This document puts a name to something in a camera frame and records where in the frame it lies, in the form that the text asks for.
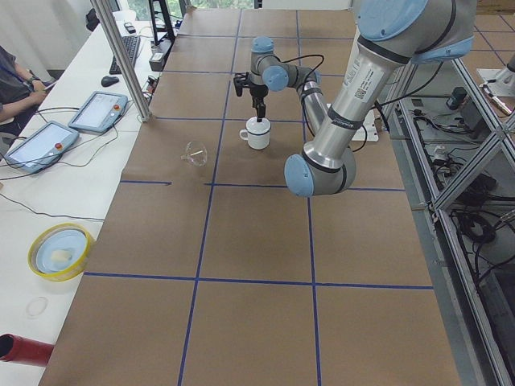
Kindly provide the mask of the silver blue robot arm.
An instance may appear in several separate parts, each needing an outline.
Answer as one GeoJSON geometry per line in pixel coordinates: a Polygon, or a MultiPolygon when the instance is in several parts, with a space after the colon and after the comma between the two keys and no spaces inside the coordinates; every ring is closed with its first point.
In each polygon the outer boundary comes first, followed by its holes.
{"type": "Polygon", "coordinates": [[[293,88],[307,110],[314,137],[285,163],[286,185],[295,195],[331,195],[356,175],[349,144],[392,73],[408,63],[453,60],[472,49],[475,1],[363,1],[357,20],[356,58],[342,88],[327,105],[315,72],[283,63],[272,39],[253,40],[248,75],[257,116],[269,91],[293,88]]]}

